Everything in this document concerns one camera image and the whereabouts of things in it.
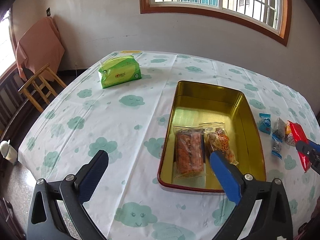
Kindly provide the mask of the red snack packet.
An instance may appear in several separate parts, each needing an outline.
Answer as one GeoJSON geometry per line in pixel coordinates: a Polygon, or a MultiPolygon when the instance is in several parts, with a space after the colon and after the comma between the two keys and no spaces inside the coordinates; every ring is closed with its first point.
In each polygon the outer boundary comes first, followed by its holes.
{"type": "MultiPolygon", "coordinates": [[[[302,141],[302,142],[308,144],[308,140],[307,140],[307,137],[302,129],[302,126],[296,122],[291,122],[291,121],[289,121],[289,122],[290,122],[290,127],[291,127],[291,131],[292,131],[295,143],[302,141]]],[[[298,152],[298,156],[299,156],[302,168],[303,168],[304,172],[307,172],[309,170],[309,168],[311,167],[310,160],[306,155],[304,155],[302,153],[302,151],[298,150],[297,148],[296,148],[296,150],[298,152]]]]}

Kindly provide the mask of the white trash bin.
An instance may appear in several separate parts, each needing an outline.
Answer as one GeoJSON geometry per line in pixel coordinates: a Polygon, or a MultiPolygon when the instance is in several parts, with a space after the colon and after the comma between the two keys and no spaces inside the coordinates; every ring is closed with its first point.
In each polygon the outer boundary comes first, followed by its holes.
{"type": "Polygon", "coordinates": [[[18,162],[18,153],[17,151],[11,146],[10,140],[8,141],[1,141],[0,144],[1,154],[3,158],[10,162],[12,165],[16,165],[18,162]]]}

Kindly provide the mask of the gold red toffee tin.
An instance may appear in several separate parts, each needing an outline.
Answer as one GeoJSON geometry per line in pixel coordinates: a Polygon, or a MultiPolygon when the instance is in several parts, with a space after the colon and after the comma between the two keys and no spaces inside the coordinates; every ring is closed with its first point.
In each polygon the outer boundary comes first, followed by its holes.
{"type": "Polygon", "coordinates": [[[259,132],[244,93],[179,81],[158,169],[161,187],[182,193],[223,192],[209,164],[215,150],[243,174],[266,180],[259,132]]]}

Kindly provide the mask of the white cloud-print tablecloth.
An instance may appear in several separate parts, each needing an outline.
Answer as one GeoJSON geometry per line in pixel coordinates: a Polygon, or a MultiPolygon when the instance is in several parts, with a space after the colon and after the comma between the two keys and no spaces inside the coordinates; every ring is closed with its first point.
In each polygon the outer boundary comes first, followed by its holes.
{"type": "Polygon", "coordinates": [[[297,91],[250,70],[181,54],[134,53],[142,78],[102,88],[100,65],[74,80],[44,110],[21,143],[19,160],[36,179],[62,180],[98,150],[110,156],[85,208],[107,239],[211,239],[234,204],[222,194],[163,190],[157,181],[178,81],[242,91],[255,120],[269,113],[301,124],[319,142],[319,124],[297,91]]]}

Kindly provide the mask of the small blue candy packet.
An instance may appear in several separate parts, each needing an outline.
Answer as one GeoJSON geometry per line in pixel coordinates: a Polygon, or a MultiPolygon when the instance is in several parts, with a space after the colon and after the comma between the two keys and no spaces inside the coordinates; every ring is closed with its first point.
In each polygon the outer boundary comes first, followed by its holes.
{"type": "Polygon", "coordinates": [[[271,133],[271,115],[267,113],[260,113],[259,114],[259,124],[258,129],[259,131],[270,135],[271,133]]]}

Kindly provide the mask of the dark seed snack packet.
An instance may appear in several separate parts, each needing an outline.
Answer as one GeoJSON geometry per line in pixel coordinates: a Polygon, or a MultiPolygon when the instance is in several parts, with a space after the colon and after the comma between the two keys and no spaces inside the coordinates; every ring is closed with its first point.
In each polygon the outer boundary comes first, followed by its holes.
{"type": "Polygon", "coordinates": [[[279,140],[283,140],[285,138],[285,132],[286,132],[286,123],[281,118],[278,118],[274,126],[273,134],[279,140]]]}

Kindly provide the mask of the green tissue pack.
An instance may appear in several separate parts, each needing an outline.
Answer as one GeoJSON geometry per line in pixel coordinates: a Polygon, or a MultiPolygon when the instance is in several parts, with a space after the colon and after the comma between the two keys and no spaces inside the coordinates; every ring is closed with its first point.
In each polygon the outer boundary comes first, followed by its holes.
{"type": "Polygon", "coordinates": [[[99,62],[98,74],[102,88],[142,78],[139,63],[133,56],[121,56],[99,62]]]}

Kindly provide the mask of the wooden stool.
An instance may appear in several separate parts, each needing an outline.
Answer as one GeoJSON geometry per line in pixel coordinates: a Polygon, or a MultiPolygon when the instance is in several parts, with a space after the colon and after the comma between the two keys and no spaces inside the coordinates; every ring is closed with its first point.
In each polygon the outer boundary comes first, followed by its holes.
{"type": "Polygon", "coordinates": [[[50,76],[56,81],[62,88],[66,88],[67,85],[50,69],[50,64],[44,65],[39,71],[37,71],[26,83],[18,90],[20,95],[24,95],[33,106],[42,113],[44,109],[33,97],[32,93],[29,92],[29,86],[33,86],[34,91],[38,92],[42,100],[49,105],[49,97],[53,95],[57,97],[58,94],[55,89],[49,84],[49,82],[42,76],[44,72],[48,72],[50,76]]]}

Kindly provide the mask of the brown-framed window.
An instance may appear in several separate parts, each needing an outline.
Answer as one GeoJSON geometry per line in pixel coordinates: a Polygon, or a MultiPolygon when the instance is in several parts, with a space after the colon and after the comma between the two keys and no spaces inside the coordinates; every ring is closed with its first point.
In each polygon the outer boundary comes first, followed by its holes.
{"type": "Polygon", "coordinates": [[[243,25],[286,46],[291,0],[139,0],[140,12],[182,13],[219,18],[243,25]]]}

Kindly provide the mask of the orange cracker snack pack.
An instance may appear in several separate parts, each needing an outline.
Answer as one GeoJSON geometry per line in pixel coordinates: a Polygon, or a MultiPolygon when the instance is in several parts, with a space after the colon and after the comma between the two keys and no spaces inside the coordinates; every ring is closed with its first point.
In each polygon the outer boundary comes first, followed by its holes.
{"type": "Polygon", "coordinates": [[[204,175],[204,131],[200,127],[174,126],[176,178],[204,175]]]}

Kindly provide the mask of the black wall switch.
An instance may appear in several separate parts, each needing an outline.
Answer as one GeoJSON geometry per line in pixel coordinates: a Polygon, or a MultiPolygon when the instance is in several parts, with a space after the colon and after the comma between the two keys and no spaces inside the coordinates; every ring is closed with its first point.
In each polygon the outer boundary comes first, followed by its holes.
{"type": "Polygon", "coordinates": [[[46,14],[47,14],[47,16],[51,16],[50,8],[48,8],[48,9],[46,10],[46,14]]]}

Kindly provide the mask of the clear orange-print snack bag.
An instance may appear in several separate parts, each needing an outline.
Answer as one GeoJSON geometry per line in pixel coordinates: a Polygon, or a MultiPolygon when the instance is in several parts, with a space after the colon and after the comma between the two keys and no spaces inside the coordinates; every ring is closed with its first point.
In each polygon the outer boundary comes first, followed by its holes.
{"type": "Polygon", "coordinates": [[[230,164],[238,165],[235,154],[229,144],[229,136],[223,122],[206,122],[199,126],[204,132],[204,148],[207,158],[214,151],[220,151],[230,164]]]}

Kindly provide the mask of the blue-edged seed packet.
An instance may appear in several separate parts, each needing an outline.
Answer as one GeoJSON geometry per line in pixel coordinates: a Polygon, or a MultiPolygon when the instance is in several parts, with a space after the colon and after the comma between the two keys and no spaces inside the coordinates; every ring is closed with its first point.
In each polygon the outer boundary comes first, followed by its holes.
{"type": "Polygon", "coordinates": [[[279,139],[276,135],[272,135],[272,148],[271,154],[282,159],[281,150],[282,150],[282,140],[279,139]]]}

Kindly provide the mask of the pink cloth-covered furniture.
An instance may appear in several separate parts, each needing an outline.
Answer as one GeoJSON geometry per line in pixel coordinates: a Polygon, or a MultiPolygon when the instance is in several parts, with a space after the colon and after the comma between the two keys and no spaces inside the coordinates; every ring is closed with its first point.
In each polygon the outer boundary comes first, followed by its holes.
{"type": "Polygon", "coordinates": [[[57,73],[64,53],[60,33],[52,17],[40,19],[18,41],[16,64],[20,78],[27,81],[25,69],[35,74],[46,64],[57,73]]]}

